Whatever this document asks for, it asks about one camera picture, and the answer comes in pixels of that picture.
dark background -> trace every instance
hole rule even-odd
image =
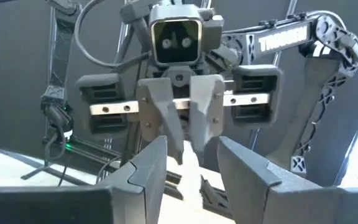
[[[254,26],[261,20],[283,19],[289,0],[214,1],[213,6],[225,18],[225,29]],[[84,21],[81,39],[95,57],[112,61],[119,37],[120,1],[106,1],[89,13]],[[358,1],[299,0],[296,12],[330,10],[339,14],[349,30],[358,35]],[[40,111],[40,95],[44,92],[48,73],[50,7],[44,1],[20,0],[0,4],[0,148],[21,154],[42,157],[41,139],[45,120]],[[131,46],[129,56],[139,52],[139,44]],[[285,128],[303,88],[303,62],[297,49],[283,53],[280,67],[285,72],[283,98],[277,122],[261,130],[256,151],[262,155],[280,144]],[[108,70],[87,61],[73,44],[68,68],[68,97],[75,109],[75,134],[93,140],[81,125],[81,112],[86,109],[78,90],[73,86],[82,75]],[[126,82],[135,73],[126,74]],[[225,120],[224,135],[248,145],[250,130],[235,127]],[[344,155],[358,128],[358,73],[342,88],[330,104],[308,154],[308,178],[320,185],[331,185]],[[116,139],[113,148],[120,151],[123,139]],[[207,148],[206,164],[216,170],[216,141]]]

